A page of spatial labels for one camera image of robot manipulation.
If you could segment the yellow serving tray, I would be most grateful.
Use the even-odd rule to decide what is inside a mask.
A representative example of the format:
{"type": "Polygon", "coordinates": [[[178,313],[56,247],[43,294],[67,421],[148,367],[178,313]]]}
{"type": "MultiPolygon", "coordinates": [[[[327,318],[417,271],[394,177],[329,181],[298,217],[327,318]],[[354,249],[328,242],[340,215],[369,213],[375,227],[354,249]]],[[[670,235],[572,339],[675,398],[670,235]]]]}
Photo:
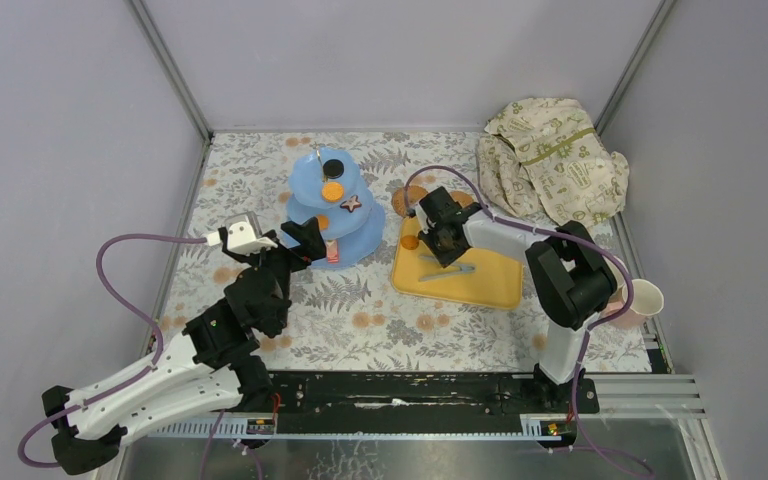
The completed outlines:
{"type": "Polygon", "coordinates": [[[512,310],[522,299],[523,265],[501,254],[471,249],[458,262],[474,263],[476,272],[429,282],[419,282],[420,276],[434,273],[438,268],[418,259],[432,255],[424,243],[416,250],[397,247],[391,283],[400,293],[461,304],[512,310]]]}

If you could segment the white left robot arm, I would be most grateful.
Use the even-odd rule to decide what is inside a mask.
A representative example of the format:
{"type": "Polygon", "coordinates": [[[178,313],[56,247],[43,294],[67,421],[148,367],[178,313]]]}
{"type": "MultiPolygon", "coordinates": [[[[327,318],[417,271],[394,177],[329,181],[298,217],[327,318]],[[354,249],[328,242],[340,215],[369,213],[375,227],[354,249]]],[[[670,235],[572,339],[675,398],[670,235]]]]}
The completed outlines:
{"type": "Polygon", "coordinates": [[[214,410],[264,411],[276,393],[259,336],[274,338],[288,323],[290,279],[326,255],[316,218],[287,221],[281,243],[242,219],[203,238],[243,264],[220,299],[186,322],[153,353],[83,388],[54,386],[42,396],[53,466],[69,475],[90,472],[120,449],[167,425],[214,410]]]}

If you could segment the orange waffle cookie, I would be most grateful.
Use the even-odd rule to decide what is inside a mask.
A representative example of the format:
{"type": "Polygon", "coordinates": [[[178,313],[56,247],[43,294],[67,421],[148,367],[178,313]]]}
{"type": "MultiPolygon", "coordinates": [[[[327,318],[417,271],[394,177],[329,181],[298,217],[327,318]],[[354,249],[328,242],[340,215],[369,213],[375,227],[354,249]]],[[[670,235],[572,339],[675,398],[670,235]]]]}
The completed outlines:
{"type": "Polygon", "coordinates": [[[344,187],[339,182],[328,181],[323,184],[321,196],[328,203],[340,201],[344,196],[344,187]]]}

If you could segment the black round cookie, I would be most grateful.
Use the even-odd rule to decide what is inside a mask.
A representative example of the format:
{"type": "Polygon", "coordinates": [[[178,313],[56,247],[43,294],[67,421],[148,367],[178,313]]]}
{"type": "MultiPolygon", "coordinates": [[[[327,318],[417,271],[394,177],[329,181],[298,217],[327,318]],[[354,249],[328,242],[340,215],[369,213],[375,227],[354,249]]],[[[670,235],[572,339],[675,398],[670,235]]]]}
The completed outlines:
{"type": "Polygon", "coordinates": [[[322,164],[322,173],[326,180],[339,179],[344,172],[344,163],[339,159],[329,159],[322,164]]]}

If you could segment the light blue tongs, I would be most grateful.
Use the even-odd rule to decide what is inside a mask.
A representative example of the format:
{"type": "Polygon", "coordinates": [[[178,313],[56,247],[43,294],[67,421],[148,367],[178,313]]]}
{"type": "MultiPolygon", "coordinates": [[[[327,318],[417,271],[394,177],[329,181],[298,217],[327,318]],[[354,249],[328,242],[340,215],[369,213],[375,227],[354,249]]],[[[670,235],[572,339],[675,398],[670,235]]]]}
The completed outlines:
{"type": "Polygon", "coordinates": [[[476,272],[476,265],[474,263],[456,261],[450,265],[443,266],[434,256],[428,254],[422,254],[418,259],[438,268],[434,273],[420,276],[418,279],[419,282],[429,282],[453,276],[469,275],[476,272]]]}

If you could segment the woven rattan coaster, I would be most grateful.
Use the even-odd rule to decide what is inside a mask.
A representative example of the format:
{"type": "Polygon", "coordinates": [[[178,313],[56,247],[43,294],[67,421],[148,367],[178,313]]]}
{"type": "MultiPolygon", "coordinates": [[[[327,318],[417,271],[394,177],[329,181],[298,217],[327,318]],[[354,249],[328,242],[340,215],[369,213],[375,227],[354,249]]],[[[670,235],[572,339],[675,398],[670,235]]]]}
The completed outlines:
{"type": "Polygon", "coordinates": [[[393,193],[391,206],[397,215],[406,217],[409,208],[416,205],[427,194],[428,191],[421,186],[401,187],[393,193]]]}
{"type": "Polygon", "coordinates": [[[463,191],[452,191],[450,195],[452,199],[456,201],[462,208],[468,207],[469,205],[476,202],[476,200],[471,195],[463,191]]]}

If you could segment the pink paper cup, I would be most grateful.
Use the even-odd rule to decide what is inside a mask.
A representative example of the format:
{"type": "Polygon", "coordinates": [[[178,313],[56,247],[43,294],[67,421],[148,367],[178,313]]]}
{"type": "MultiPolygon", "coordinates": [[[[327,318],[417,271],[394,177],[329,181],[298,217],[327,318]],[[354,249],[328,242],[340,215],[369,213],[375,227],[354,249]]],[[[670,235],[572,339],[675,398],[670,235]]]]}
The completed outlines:
{"type": "MultiPolygon", "coordinates": [[[[633,290],[633,298],[629,309],[608,323],[619,329],[633,329],[641,327],[645,321],[659,314],[664,307],[664,296],[661,290],[652,282],[645,279],[633,279],[630,287],[633,290]]],[[[630,288],[627,284],[621,286],[611,297],[604,312],[609,316],[622,308],[628,299],[630,288]]]]}

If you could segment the blue three-tier cake stand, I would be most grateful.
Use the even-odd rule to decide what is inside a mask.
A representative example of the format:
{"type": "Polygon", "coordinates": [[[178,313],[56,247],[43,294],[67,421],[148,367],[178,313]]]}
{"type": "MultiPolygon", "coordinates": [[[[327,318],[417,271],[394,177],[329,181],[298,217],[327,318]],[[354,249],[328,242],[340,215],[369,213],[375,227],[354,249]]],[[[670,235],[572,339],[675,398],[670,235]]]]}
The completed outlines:
{"type": "Polygon", "coordinates": [[[315,147],[294,163],[288,185],[291,197],[286,204],[287,218],[301,224],[319,214],[326,215],[330,226],[321,231],[322,238],[325,242],[338,240],[340,261],[328,264],[325,257],[313,262],[315,268],[337,270],[354,266],[381,244],[386,223],[384,208],[375,200],[359,165],[349,152],[326,146],[315,147]],[[344,163],[345,172],[339,179],[326,180],[322,164],[334,158],[344,163]],[[344,187],[345,193],[340,201],[328,203],[323,200],[321,189],[328,181],[339,182],[344,187]],[[355,194],[360,196],[363,206],[349,214],[340,208],[340,204],[355,194]]]}

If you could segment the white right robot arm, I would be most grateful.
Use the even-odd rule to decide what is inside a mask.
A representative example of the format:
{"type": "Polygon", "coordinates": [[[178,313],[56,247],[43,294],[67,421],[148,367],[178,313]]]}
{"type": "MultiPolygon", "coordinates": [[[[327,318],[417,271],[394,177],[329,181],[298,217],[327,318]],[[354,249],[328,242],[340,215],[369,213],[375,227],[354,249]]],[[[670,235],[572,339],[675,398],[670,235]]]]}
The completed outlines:
{"type": "Polygon", "coordinates": [[[573,398],[585,330],[599,318],[618,288],[606,252],[586,227],[570,221],[554,230],[494,215],[474,202],[461,206],[439,187],[414,207],[419,239],[442,267],[471,249],[487,250],[525,264],[550,319],[547,350],[537,366],[545,376],[533,386],[535,402],[557,412],[573,398]]]}

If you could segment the star shaped cookie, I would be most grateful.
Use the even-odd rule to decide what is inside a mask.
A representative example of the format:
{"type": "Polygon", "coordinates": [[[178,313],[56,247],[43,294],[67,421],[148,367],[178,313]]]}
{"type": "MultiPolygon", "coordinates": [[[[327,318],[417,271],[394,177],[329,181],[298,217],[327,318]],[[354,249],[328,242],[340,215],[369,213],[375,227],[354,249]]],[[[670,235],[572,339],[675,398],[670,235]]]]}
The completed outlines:
{"type": "Polygon", "coordinates": [[[345,210],[349,214],[354,213],[356,210],[360,209],[362,206],[363,206],[363,202],[361,201],[360,196],[358,194],[350,196],[348,199],[346,199],[340,204],[340,208],[342,210],[345,210]]]}

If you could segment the printed cloth bag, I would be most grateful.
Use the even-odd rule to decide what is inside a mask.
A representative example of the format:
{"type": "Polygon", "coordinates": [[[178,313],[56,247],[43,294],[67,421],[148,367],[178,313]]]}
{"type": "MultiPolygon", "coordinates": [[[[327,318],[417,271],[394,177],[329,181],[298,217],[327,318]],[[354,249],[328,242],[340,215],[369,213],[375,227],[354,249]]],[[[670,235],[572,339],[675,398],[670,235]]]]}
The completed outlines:
{"type": "Polygon", "coordinates": [[[570,98],[514,101],[486,124],[477,146],[479,186],[514,217],[543,213],[561,225],[599,225],[626,206],[630,167],[605,148],[570,98]]]}

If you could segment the floral tablecloth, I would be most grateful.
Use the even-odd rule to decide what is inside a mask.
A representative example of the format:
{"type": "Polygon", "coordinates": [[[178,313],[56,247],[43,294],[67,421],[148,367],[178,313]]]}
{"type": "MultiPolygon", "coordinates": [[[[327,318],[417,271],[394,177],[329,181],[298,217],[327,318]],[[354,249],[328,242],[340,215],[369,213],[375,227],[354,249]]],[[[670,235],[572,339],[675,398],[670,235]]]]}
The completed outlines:
{"type": "Polygon", "coordinates": [[[547,345],[549,319],[531,284],[512,310],[406,295],[390,281],[405,184],[465,191],[477,178],[476,132],[220,133],[206,161],[188,232],[205,234],[253,211],[265,230],[286,216],[294,162],[317,146],[351,154],[387,224],[378,249],[340,270],[292,279],[286,329],[262,338],[267,367],[312,370],[529,371],[547,345]]]}

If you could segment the pink cake slice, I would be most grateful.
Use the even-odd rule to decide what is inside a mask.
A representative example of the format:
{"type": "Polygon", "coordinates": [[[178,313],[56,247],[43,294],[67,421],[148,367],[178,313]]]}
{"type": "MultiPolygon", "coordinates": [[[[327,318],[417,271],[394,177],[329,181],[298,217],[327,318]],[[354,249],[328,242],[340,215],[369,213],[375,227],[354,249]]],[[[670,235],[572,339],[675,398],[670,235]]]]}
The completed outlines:
{"type": "Polygon", "coordinates": [[[340,261],[340,252],[338,240],[327,240],[326,244],[326,262],[328,264],[337,264],[340,261]]]}

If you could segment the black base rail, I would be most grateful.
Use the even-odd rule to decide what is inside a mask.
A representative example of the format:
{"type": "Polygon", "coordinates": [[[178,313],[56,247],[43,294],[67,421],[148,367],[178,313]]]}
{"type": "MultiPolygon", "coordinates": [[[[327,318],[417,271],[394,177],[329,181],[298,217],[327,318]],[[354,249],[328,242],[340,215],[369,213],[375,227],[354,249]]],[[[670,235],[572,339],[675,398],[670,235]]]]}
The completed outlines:
{"type": "Polygon", "coordinates": [[[322,412],[350,406],[470,406],[493,414],[573,411],[572,383],[556,385],[541,373],[276,371],[280,413],[322,412]]]}

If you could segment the orange round cookie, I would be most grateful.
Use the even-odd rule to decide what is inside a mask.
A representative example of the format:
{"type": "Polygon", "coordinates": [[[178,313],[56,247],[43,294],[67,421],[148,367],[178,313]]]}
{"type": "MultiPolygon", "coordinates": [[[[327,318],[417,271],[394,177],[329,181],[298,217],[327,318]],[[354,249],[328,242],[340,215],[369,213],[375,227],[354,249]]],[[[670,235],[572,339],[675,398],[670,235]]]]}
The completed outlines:
{"type": "Polygon", "coordinates": [[[404,235],[400,238],[400,246],[406,250],[416,250],[420,241],[416,235],[404,235]]]}

